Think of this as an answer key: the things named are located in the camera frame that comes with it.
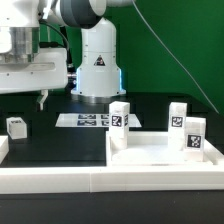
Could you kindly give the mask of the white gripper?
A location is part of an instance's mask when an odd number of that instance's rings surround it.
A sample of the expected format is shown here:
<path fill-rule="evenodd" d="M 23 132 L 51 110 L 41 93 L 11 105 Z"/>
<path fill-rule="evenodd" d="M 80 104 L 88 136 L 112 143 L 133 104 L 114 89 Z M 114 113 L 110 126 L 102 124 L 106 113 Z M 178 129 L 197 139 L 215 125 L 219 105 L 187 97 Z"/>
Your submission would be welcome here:
<path fill-rule="evenodd" d="M 0 27 L 0 94 L 41 91 L 39 110 L 49 89 L 67 84 L 65 48 L 40 48 L 37 27 Z"/>

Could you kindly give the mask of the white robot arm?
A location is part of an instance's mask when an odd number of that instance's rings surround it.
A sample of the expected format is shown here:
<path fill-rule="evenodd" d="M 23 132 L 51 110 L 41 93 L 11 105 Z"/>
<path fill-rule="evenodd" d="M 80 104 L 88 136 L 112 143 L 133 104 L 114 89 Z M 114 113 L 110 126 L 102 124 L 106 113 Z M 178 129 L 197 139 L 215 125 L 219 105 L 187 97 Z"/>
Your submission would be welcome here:
<path fill-rule="evenodd" d="M 43 103 L 51 89 L 68 83 L 67 46 L 40 42 L 40 26 L 77 27 L 82 34 L 82 63 L 73 96 L 105 102 L 123 95 L 116 64 L 116 28 L 103 15 L 109 7 L 136 0 L 0 0 L 0 94 L 39 91 Z"/>

